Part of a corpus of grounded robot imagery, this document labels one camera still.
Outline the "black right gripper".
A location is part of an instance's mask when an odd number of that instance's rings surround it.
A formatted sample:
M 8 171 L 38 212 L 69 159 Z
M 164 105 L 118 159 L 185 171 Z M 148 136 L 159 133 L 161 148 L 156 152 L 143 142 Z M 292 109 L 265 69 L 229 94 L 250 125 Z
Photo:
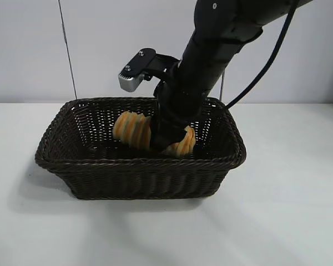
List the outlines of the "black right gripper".
M 157 100 L 157 113 L 150 122 L 150 147 L 164 151 L 171 144 L 182 141 L 186 127 L 201 113 L 201 108 L 210 90 L 183 83 L 179 80 L 177 67 L 153 70 L 152 74 L 160 80 L 154 90 Z

